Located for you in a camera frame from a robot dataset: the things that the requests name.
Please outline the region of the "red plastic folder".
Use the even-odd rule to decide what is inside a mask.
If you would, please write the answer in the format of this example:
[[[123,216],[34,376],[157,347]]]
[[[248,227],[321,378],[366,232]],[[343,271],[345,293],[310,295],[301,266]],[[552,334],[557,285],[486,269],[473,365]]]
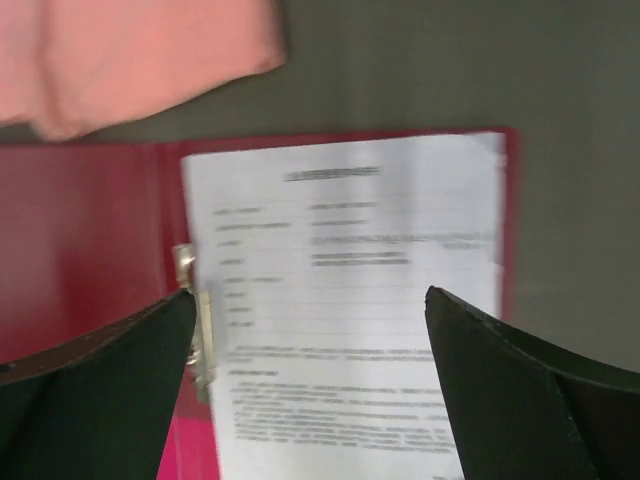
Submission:
[[[516,133],[300,135],[164,145],[6,147],[1,152],[1,366],[127,318],[179,290],[172,248],[189,231],[185,157],[260,148],[498,132],[505,135],[500,308],[511,266]],[[224,479],[211,402],[186,362],[153,479]]]

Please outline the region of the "white printed paper stack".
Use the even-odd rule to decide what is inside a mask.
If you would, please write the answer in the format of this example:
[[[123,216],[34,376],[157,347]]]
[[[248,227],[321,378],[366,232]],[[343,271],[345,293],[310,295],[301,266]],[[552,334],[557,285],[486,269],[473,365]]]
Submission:
[[[506,137],[185,157],[224,479],[459,479],[424,308],[500,308]]]

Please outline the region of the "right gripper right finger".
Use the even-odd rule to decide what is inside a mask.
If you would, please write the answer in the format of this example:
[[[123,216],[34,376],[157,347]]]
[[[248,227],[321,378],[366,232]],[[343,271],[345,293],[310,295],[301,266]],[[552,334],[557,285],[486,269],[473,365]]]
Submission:
[[[425,320],[467,479],[639,477],[639,375],[430,287]]]

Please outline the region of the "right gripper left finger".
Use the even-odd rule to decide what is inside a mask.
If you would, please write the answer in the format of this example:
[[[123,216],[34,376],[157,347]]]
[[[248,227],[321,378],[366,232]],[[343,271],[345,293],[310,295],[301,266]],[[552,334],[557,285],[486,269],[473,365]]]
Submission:
[[[2,478],[155,478],[195,324],[195,299],[179,290],[2,364]]]

